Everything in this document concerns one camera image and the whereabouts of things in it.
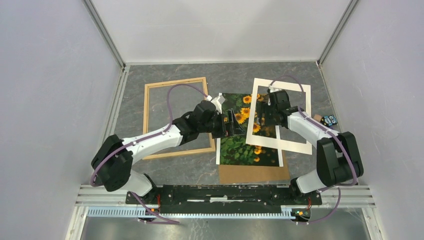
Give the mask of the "sunflower photo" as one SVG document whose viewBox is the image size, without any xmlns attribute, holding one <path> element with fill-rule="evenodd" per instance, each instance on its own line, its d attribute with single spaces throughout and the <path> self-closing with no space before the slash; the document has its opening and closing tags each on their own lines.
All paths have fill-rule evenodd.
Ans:
<svg viewBox="0 0 424 240">
<path fill-rule="evenodd" d="M 224 111 L 233 110 L 235 120 L 247 131 L 253 100 L 262 101 L 264 94 L 222 93 Z M 283 152 L 276 148 L 246 143 L 246 135 L 217 139 L 216 164 L 229 166 L 283 167 Z"/>
</svg>

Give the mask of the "wooden picture frame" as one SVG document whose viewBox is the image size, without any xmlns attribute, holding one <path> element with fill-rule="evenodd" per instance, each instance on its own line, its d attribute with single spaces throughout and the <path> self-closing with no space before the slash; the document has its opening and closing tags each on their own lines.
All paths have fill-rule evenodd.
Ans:
<svg viewBox="0 0 424 240">
<path fill-rule="evenodd" d="M 187 78 L 180 80 L 169 80 L 162 82 L 154 82 L 147 83 L 144 85 L 144 107 L 143 107 L 143 133 L 146 134 L 148 132 L 149 127 L 149 104 L 150 104 L 150 90 L 153 88 L 162 88 L 175 86 L 177 84 L 190 84 L 190 83 L 201 83 L 203 92 L 208 95 L 208 87 L 206 77 L 195 77 L 195 78 Z M 188 156 L 195 154 L 205 154 L 205 153 L 214 153 L 216 151 L 215 141 L 212 139 L 212 135 L 208 135 L 210 147 L 207 148 L 199 148 L 199 149 L 190 149 L 190 150 L 181 150 L 175 152 L 166 152 L 166 153 L 157 153 L 153 155 L 149 155 L 144 158 L 144 160 L 153 160 L 153 159 L 162 159 L 162 158 L 170 158 L 170 157 L 180 157 L 180 156 Z"/>
</svg>

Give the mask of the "white photo mat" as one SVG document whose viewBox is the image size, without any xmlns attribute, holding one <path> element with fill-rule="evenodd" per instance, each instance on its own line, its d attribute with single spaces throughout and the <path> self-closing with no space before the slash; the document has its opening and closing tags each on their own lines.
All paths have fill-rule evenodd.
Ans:
<svg viewBox="0 0 424 240">
<path fill-rule="evenodd" d="M 272 80 L 269 80 L 269 79 L 255 78 L 253 81 L 252 100 L 250 103 L 250 113 L 249 113 L 248 126 L 246 131 L 246 143 L 250 145 L 262 146 L 266 148 L 273 148 L 273 149 L 279 149 L 283 151 L 311 155 L 312 144 L 308 141 L 306 143 L 300 143 L 295 141 L 289 141 L 289 140 L 284 140 L 279 138 L 271 138 L 271 137 L 265 137 L 265 136 L 259 136 L 259 135 L 253 134 L 258 88 L 268 87 L 269 84 L 272 84 L 274 87 L 283 89 L 283 90 L 289 90 L 289 91 L 295 91 L 295 92 L 303 91 L 305 94 L 305 97 L 304 97 L 305 103 L 303 104 L 305 106 L 305 111 L 306 113 L 311 114 L 312 96 L 311 96 L 310 85 L 307 85 L 307 84 L 299 85 L 297 83 L 282 82 L 282 81 L 273 82 Z"/>
</svg>

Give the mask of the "brown backing board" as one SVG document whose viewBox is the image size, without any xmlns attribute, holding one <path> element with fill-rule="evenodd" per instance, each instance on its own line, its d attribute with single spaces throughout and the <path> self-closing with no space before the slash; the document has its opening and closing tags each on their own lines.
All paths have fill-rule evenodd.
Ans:
<svg viewBox="0 0 424 240">
<path fill-rule="evenodd" d="M 289 168 L 285 151 L 282 151 L 283 166 L 218 165 L 218 179 L 221 184 L 258 183 L 288 181 Z"/>
</svg>

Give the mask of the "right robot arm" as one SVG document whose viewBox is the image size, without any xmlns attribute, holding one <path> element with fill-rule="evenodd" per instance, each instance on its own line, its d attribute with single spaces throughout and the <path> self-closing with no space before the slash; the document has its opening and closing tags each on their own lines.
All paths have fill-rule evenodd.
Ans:
<svg viewBox="0 0 424 240">
<path fill-rule="evenodd" d="M 325 191 L 333 186 L 354 186 L 364 168 L 355 136 L 338 132 L 313 119 L 299 106 L 291 106 L 285 90 L 267 91 L 260 101 L 257 117 L 262 126 L 276 125 L 297 133 L 316 151 L 316 167 L 290 182 L 289 199 L 302 204 L 309 193 Z"/>
</svg>

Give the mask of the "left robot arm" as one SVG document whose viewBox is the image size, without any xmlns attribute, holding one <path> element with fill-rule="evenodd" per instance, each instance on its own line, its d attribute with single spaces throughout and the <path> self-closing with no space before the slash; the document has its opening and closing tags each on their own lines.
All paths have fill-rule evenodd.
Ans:
<svg viewBox="0 0 424 240">
<path fill-rule="evenodd" d="M 173 119 L 166 126 L 135 137 L 110 135 L 91 161 L 90 185 L 106 191 L 125 190 L 137 195 L 145 204 L 153 203 L 157 190 L 146 174 L 132 170 L 137 161 L 165 149 L 175 148 L 211 134 L 214 139 L 245 135 L 232 109 L 222 112 L 219 102 L 203 100 L 194 110 Z"/>
</svg>

